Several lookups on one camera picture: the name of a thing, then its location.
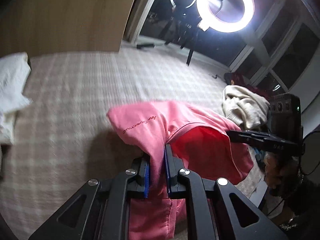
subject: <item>metal bolt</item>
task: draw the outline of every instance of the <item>metal bolt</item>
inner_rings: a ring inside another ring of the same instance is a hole
[[[188,174],[190,174],[190,171],[189,171],[188,169],[181,169],[179,172],[180,172],[181,175],[188,175]]]
[[[228,181],[227,181],[227,179],[225,179],[225,178],[219,178],[219,179],[217,180],[217,182],[218,182],[221,186],[225,186],[225,185],[228,184]]]
[[[89,186],[95,186],[98,184],[98,181],[96,179],[89,179],[88,184]]]
[[[127,170],[125,171],[125,174],[127,174],[127,175],[133,175],[133,174],[136,174],[136,171],[135,171],[134,169],[127,169]]]

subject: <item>bed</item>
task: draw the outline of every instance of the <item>bed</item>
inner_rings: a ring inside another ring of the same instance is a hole
[[[34,57],[31,68],[23,94],[33,104],[18,114],[0,183],[0,213],[20,240],[88,179],[111,178],[141,155],[112,131],[106,118],[111,106],[170,99],[222,114],[225,82],[201,63],[187,67],[165,49],[139,51],[122,43],[119,53]],[[249,197],[261,178],[254,161],[237,187]],[[185,229],[177,239],[186,239]]]

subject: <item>wooden panel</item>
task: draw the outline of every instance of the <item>wooden panel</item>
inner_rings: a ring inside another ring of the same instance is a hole
[[[0,19],[0,56],[118,51],[134,0],[14,0]]]

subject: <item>pink garment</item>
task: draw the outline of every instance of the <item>pink garment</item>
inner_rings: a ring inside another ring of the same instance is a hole
[[[150,155],[150,190],[145,200],[131,200],[129,239],[162,240],[174,236],[176,220],[185,218],[185,201],[170,200],[163,166],[164,145],[185,167],[207,179],[241,182],[253,167],[246,144],[230,144],[227,130],[240,130],[210,109],[174,101],[145,102],[111,108],[107,114],[120,138]]]

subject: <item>person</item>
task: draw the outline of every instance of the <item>person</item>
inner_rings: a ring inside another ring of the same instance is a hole
[[[293,178],[293,186],[285,195],[281,195],[295,217],[280,225],[290,240],[320,239],[320,185],[316,185],[299,170],[298,160],[291,159],[280,167],[276,155],[267,153],[265,163],[265,182],[276,189],[286,180]]]

